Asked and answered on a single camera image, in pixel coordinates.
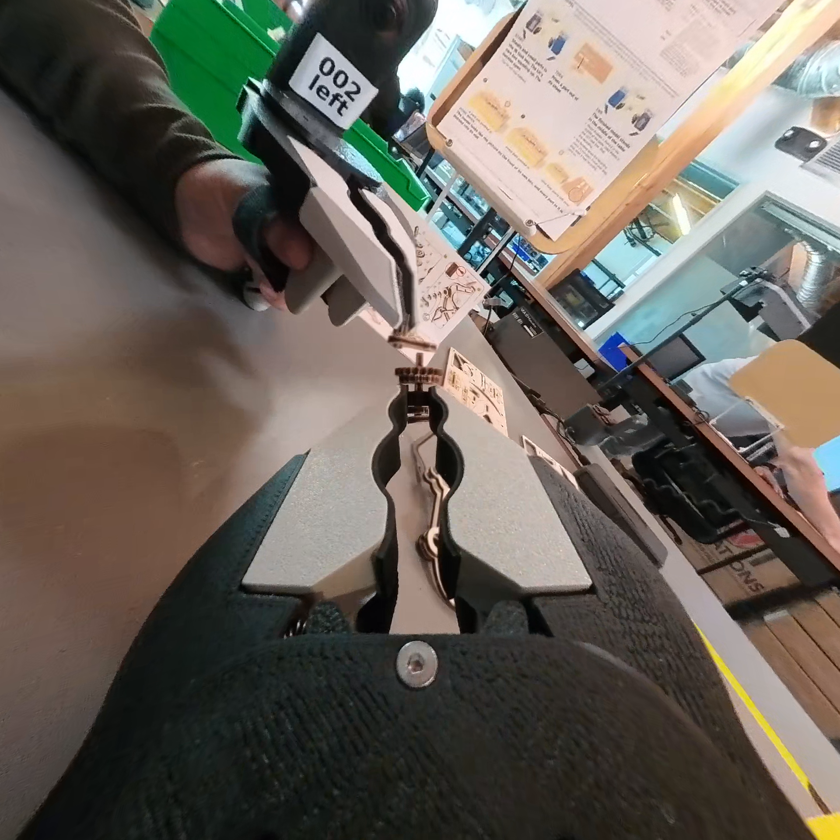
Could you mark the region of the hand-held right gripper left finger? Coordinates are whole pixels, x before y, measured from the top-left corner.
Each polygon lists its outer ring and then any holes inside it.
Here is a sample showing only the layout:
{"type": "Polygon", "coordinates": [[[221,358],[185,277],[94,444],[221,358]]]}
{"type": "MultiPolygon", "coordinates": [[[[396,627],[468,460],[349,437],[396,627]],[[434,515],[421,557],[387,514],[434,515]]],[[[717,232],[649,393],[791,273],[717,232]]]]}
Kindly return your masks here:
{"type": "Polygon", "coordinates": [[[333,602],[362,633],[388,633],[398,593],[394,502],[403,391],[352,416],[306,454],[242,587],[333,602]]]}

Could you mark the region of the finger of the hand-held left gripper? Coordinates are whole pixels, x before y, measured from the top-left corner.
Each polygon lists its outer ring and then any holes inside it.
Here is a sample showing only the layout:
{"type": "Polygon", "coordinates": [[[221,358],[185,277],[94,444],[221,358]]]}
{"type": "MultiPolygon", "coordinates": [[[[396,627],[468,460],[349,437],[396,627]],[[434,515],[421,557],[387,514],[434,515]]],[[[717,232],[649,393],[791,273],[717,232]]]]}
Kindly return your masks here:
{"type": "Polygon", "coordinates": [[[289,139],[288,151],[309,179],[299,222],[314,243],[306,269],[290,272],[286,306],[298,314],[344,278],[391,326],[403,320],[396,261],[378,238],[371,221],[353,199],[356,184],[302,142],[289,139]]]}
{"type": "Polygon", "coordinates": [[[371,225],[374,238],[395,265],[396,296],[401,320],[396,332],[417,327],[417,227],[420,216],[388,185],[360,189],[360,212],[371,225]]]}

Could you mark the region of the wooden gear crank assembly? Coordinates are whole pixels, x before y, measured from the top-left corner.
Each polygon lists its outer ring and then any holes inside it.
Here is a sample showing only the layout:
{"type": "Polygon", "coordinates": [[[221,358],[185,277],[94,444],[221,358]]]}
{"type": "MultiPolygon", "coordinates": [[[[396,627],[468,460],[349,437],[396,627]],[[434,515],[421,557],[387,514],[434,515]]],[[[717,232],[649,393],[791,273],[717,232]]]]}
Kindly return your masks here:
{"type": "Polygon", "coordinates": [[[423,355],[419,353],[414,366],[395,369],[400,399],[404,404],[406,421],[409,424],[426,422],[429,419],[429,389],[444,382],[444,369],[422,365],[422,361],[423,355]]]}

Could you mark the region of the wooden parts sheet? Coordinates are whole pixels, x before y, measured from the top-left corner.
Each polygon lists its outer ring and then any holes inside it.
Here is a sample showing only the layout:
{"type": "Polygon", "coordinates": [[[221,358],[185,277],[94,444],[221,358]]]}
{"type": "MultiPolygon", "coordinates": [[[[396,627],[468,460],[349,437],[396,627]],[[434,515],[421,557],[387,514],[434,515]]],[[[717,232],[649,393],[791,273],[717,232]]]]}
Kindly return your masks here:
{"type": "Polygon", "coordinates": [[[580,489],[580,485],[578,484],[573,472],[565,468],[559,461],[553,458],[549,453],[535,444],[524,434],[521,436],[521,446],[528,457],[542,461],[544,464],[551,467],[551,469],[559,476],[565,478],[572,487],[578,490],[580,489]]]}
{"type": "Polygon", "coordinates": [[[448,349],[444,390],[500,434],[508,436],[504,395],[501,387],[455,348],[448,349]]]}

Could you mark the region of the assembly instruction booklet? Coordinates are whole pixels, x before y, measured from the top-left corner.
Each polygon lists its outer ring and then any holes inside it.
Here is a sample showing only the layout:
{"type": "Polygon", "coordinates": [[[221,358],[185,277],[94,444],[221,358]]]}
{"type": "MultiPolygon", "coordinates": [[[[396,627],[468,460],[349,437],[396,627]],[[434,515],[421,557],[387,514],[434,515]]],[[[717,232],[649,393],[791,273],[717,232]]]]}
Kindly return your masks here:
{"type": "MultiPolygon", "coordinates": [[[[488,289],[456,252],[440,238],[428,238],[416,230],[416,317],[412,332],[426,340],[441,342],[482,299],[488,289]]],[[[373,308],[361,311],[359,319],[385,340],[394,331],[373,308]]]]}

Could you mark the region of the clipboard with instruction sheet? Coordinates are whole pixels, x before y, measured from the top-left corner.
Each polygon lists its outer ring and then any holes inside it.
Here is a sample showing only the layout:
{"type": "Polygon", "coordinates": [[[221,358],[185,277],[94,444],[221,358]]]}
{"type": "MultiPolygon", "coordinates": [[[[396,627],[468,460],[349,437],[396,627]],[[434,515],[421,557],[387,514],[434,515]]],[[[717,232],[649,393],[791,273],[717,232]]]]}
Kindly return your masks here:
{"type": "Polygon", "coordinates": [[[838,25],[838,2],[526,2],[427,137],[538,251],[582,265],[838,25]]]}

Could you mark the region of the black equipment box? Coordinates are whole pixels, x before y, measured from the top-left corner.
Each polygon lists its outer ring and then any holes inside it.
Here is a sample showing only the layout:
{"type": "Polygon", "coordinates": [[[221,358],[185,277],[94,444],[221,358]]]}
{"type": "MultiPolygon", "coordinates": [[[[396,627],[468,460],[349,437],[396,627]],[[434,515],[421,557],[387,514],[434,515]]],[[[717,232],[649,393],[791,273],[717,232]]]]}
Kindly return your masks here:
{"type": "Polygon", "coordinates": [[[519,381],[539,394],[560,419],[600,403],[594,386],[574,366],[528,309],[514,308],[489,330],[489,343],[519,381]]]}

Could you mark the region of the black computer monitor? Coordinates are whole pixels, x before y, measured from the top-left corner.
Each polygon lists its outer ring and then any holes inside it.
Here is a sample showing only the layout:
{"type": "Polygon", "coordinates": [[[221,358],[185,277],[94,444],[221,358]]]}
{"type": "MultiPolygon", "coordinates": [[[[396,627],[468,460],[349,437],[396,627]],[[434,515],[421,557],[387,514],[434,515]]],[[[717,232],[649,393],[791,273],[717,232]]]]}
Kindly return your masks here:
{"type": "Polygon", "coordinates": [[[646,364],[667,382],[681,379],[706,362],[707,358],[685,334],[661,344],[646,360],[646,364]]]}
{"type": "Polygon", "coordinates": [[[614,302],[575,269],[549,289],[549,294],[580,329],[591,327],[614,308],[614,302]]]}

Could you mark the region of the green plastic bin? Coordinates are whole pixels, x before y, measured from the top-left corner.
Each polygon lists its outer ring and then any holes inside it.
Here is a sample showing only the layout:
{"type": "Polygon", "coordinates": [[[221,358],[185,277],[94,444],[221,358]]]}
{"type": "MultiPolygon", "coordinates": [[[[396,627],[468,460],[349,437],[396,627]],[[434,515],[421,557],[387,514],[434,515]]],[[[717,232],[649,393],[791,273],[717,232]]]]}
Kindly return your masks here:
{"type": "Polygon", "coordinates": [[[345,178],[384,183],[413,210],[428,194],[395,161],[385,131],[402,117],[397,68],[437,2],[308,2],[291,24],[272,2],[169,2],[150,40],[175,94],[217,142],[260,162],[281,186],[294,139],[345,178]]]}

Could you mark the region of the long wooden desk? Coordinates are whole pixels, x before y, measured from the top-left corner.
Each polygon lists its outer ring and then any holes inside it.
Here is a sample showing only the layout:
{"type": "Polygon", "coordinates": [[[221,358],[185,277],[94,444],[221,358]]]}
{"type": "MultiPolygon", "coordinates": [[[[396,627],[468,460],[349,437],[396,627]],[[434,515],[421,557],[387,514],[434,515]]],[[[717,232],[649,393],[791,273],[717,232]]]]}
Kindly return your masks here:
{"type": "Polygon", "coordinates": [[[708,485],[804,584],[838,585],[838,552],[791,504],[759,477],[747,460],[687,399],[678,395],[631,346],[620,348],[628,366],[621,390],[658,424],[676,451],[703,469],[708,485]]]}

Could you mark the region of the plywood display stand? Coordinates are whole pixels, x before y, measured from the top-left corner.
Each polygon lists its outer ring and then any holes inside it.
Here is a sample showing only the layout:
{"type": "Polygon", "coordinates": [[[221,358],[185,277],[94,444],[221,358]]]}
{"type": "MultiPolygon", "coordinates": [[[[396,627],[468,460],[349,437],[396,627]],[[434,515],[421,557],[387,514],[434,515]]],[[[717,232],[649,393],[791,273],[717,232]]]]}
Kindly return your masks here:
{"type": "Polygon", "coordinates": [[[798,340],[768,348],[729,386],[794,446],[815,449],[839,436],[839,370],[798,340]]]}

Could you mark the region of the yellow tape strip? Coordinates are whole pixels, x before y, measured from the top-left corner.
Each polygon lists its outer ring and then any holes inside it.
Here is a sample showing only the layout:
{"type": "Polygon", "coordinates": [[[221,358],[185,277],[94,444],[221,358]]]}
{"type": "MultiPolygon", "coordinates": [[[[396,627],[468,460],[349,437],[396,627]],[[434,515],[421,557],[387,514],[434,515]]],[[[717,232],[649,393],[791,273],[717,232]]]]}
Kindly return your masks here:
{"type": "Polygon", "coordinates": [[[748,712],[754,723],[761,729],[764,737],[773,746],[773,749],[779,755],[780,759],[787,766],[789,771],[797,779],[799,785],[812,798],[814,804],[821,810],[820,815],[808,817],[805,822],[812,832],[814,838],[817,839],[838,839],[839,838],[839,813],[829,812],[827,804],[822,800],[817,793],[816,788],[810,781],[806,773],[803,771],[800,764],[795,759],[793,753],[784,745],[779,735],[772,729],[766,717],[762,714],[760,709],[755,705],[746,689],[738,681],[722,657],[715,650],[715,648],[708,641],[706,635],[700,630],[698,625],[695,625],[702,643],[705,645],[709,655],[711,656],[720,676],[728,684],[728,688],[734,692],[734,695],[739,698],[741,705],[748,712]]]}

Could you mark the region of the black panel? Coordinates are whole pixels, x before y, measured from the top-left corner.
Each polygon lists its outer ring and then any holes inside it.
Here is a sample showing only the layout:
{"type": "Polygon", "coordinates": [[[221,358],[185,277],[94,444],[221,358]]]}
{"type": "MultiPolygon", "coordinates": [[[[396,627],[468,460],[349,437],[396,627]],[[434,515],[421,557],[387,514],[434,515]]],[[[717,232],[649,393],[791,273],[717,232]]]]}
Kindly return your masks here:
{"type": "Polygon", "coordinates": [[[839,310],[833,308],[821,316],[797,340],[826,358],[830,354],[838,354],[839,310]]]}

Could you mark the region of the black wall sensor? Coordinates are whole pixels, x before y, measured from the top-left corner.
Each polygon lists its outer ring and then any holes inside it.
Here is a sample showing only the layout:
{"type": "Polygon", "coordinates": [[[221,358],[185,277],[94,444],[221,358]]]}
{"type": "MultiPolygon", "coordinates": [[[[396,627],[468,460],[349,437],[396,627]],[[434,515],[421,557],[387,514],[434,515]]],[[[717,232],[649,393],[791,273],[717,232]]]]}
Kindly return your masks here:
{"type": "Polygon", "coordinates": [[[827,138],[801,126],[792,126],[782,133],[773,143],[773,147],[801,163],[813,160],[825,150],[827,138]]]}

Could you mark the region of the wall vent grille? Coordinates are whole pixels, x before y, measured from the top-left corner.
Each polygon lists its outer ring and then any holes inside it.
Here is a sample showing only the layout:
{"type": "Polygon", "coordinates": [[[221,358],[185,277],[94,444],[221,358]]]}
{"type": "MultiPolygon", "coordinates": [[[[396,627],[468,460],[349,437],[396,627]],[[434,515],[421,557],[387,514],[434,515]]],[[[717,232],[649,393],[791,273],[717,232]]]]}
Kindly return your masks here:
{"type": "Polygon", "coordinates": [[[839,187],[839,137],[804,163],[802,169],[839,187]]]}

